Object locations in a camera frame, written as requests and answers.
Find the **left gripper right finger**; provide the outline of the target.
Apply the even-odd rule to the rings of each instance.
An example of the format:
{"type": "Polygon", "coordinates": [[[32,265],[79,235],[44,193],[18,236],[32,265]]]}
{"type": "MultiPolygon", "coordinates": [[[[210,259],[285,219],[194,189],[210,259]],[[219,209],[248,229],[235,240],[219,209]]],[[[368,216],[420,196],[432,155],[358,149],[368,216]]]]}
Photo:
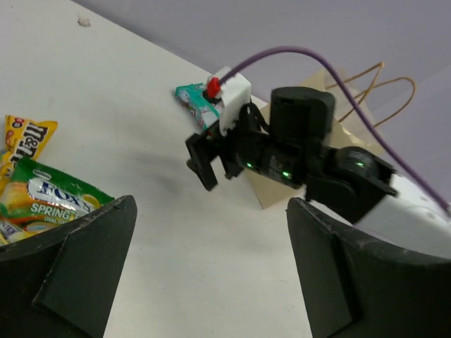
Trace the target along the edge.
{"type": "Polygon", "coordinates": [[[389,244],[293,198],[288,231],[314,337],[449,337],[450,260],[389,244]]]}

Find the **green yellow snack packet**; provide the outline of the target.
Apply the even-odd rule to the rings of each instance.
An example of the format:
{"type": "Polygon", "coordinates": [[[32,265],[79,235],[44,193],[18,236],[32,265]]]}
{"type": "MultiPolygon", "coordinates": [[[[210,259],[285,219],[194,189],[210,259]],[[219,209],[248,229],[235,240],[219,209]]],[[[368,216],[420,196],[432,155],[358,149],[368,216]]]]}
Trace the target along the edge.
{"type": "Polygon", "coordinates": [[[89,183],[23,158],[1,195],[1,245],[69,223],[113,200],[89,183]]]}

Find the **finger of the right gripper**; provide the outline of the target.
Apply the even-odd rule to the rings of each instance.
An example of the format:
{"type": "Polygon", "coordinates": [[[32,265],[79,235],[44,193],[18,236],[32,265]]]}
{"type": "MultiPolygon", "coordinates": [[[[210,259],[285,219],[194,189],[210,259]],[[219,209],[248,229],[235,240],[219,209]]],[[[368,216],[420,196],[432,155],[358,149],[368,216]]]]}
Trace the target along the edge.
{"type": "Polygon", "coordinates": [[[218,184],[211,166],[212,160],[218,156],[216,145],[207,139],[206,134],[196,133],[186,140],[185,145],[190,155],[186,162],[188,168],[197,175],[204,188],[210,192],[218,184]]]}

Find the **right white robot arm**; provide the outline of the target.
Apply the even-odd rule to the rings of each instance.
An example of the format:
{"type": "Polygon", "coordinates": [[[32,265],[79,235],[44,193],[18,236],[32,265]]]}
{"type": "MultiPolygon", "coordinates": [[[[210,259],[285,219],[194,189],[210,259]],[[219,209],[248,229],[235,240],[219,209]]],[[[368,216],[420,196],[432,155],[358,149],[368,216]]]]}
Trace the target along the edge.
{"type": "Polygon", "coordinates": [[[219,158],[227,178],[249,170],[322,204],[349,224],[391,244],[450,257],[450,216],[423,189],[358,146],[327,146],[333,122],[332,94],[281,87],[271,94],[269,125],[252,103],[238,111],[233,129],[218,124],[192,135],[187,166],[205,189],[217,185],[211,166],[219,158]]]}

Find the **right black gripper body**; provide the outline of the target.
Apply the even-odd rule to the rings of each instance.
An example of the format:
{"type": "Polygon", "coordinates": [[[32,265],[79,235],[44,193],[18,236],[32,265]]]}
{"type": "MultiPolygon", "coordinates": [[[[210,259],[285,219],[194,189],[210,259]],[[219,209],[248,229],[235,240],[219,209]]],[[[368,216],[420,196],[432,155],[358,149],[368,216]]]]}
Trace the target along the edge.
{"type": "Polygon", "coordinates": [[[308,87],[280,87],[271,92],[267,132],[254,129],[242,118],[220,147],[226,164],[248,169],[293,189],[336,188],[337,180],[326,173],[324,146],[332,129],[335,98],[308,87]]]}

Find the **teal snack packet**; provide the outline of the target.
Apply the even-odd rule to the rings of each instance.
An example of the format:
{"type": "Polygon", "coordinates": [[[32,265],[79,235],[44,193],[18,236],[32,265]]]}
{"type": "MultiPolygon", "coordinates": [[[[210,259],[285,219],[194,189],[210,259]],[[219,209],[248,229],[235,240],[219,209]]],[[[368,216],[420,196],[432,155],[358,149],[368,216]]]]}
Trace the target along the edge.
{"type": "Polygon", "coordinates": [[[205,88],[204,83],[188,84],[176,87],[174,93],[203,130],[219,120],[223,108],[221,102],[212,104],[204,98],[205,88]]]}

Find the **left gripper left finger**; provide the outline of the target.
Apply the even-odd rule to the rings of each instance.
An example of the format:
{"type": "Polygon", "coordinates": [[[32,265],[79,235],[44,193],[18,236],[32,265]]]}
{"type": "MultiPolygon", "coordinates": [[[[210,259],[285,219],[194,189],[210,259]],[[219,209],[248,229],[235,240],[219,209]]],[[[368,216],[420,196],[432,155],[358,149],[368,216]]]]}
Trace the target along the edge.
{"type": "Polygon", "coordinates": [[[103,337],[135,229],[122,196],[1,248],[2,337],[103,337]]]}

